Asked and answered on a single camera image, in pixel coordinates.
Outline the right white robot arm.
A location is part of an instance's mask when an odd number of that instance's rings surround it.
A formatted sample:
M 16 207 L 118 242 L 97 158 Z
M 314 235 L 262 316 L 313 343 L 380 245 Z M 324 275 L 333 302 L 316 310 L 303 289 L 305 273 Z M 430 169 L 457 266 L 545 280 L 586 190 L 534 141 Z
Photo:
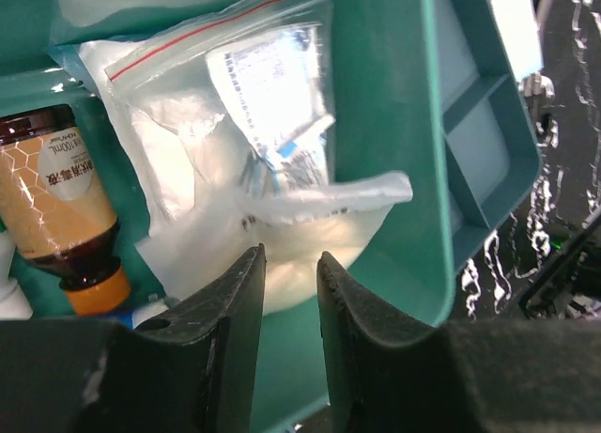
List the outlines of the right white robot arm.
M 554 254 L 519 299 L 527 319 L 600 318 L 600 209 L 570 237 L 551 242 Z

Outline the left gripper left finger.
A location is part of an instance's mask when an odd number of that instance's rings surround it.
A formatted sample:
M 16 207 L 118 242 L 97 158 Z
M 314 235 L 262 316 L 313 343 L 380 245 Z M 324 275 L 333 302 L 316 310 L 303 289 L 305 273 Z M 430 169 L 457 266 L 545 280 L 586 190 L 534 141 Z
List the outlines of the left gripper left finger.
M 246 432 L 266 258 L 245 251 L 218 279 L 130 329 L 56 318 L 1 325 L 5 432 Z

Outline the dark blue divided tray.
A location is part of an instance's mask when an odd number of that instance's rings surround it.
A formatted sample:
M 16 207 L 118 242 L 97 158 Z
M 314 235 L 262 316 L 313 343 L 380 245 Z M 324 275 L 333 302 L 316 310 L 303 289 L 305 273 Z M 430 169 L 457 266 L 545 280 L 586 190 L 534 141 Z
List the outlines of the dark blue divided tray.
M 435 0 L 454 267 L 532 189 L 541 158 L 488 0 Z

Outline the small white blue bottle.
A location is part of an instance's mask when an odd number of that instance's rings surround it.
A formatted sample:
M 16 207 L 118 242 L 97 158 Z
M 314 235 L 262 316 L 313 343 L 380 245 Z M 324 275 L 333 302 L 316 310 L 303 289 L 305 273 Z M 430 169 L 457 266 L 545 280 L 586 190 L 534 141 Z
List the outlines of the small white blue bottle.
M 164 313 L 169 308 L 177 305 L 178 303 L 178 299 L 166 297 L 160 300 L 156 300 L 154 302 L 149 302 L 144 306 L 138 308 L 125 309 L 103 314 L 100 315 L 99 318 L 115 320 L 126 325 L 130 329 L 135 329 L 143 322 L 161 313 Z

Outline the clear bag cotton balls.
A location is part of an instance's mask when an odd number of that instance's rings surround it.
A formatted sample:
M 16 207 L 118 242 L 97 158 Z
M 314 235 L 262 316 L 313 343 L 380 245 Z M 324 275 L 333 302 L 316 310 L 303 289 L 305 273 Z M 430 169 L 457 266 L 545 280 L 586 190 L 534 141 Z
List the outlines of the clear bag cotton balls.
M 218 194 L 209 225 L 205 271 L 214 278 L 247 248 L 265 247 L 263 312 L 284 311 L 316 294 L 316 264 L 329 252 L 348 268 L 397 204 L 413 197 L 409 177 L 374 178 L 293 190 L 260 199 L 235 190 Z

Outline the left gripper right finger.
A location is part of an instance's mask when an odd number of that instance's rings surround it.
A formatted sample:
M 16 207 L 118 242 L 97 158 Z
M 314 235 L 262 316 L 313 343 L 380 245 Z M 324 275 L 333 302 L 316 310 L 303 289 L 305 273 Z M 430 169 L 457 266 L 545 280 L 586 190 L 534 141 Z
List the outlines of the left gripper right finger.
M 330 254 L 316 270 L 336 432 L 596 432 L 600 325 L 582 320 L 428 326 Z

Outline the green medicine box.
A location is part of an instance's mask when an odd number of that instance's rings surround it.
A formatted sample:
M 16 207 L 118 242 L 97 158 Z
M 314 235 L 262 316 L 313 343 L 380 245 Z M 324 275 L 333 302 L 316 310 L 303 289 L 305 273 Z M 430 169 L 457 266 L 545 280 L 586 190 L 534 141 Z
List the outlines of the green medicine box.
M 99 101 L 46 54 L 48 46 L 150 32 L 236 0 L 1 0 L 1 107 L 71 101 L 122 223 L 118 248 L 135 298 L 159 286 L 133 249 L 148 229 L 146 202 Z M 343 181 L 408 173 L 412 202 L 393 209 L 352 266 L 387 301 L 437 324 L 449 313 L 452 246 L 446 195 L 435 0 L 333 0 L 335 175 Z

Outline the amber bottle orange label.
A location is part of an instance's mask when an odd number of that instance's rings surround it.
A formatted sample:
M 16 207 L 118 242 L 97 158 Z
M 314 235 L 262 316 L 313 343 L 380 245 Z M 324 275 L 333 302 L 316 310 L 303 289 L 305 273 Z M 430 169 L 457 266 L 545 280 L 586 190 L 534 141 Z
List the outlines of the amber bottle orange label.
M 2 117 L 1 220 L 23 259 L 59 278 L 77 315 L 129 297 L 114 253 L 120 223 L 68 105 Z

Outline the small clear plastic packet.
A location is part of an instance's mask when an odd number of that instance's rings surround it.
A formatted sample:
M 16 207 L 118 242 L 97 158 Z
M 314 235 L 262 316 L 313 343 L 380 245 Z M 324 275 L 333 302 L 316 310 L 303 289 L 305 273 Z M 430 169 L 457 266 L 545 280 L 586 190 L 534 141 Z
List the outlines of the small clear plastic packet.
M 284 192 L 330 180 L 331 0 L 240 0 L 178 23 L 109 65 L 114 96 L 205 155 L 249 162 Z

